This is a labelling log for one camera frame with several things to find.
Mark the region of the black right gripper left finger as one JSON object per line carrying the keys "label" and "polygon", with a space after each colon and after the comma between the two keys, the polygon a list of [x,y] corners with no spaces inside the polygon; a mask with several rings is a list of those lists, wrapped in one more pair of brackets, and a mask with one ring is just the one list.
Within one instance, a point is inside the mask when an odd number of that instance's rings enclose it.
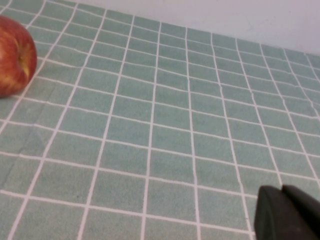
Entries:
{"label": "black right gripper left finger", "polygon": [[278,188],[259,188],[254,217],[258,240],[302,240],[308,237],[308,227],[291,200]]}

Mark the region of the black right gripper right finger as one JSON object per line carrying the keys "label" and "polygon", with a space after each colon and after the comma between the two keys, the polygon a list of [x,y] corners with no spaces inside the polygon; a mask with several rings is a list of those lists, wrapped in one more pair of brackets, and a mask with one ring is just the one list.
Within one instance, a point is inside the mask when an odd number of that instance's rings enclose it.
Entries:
{"label": "black right gripper right finger", "polygon": [[294,185],[283,185],[281,191],[293,203],[308,228],[320,239],[320,202]]}

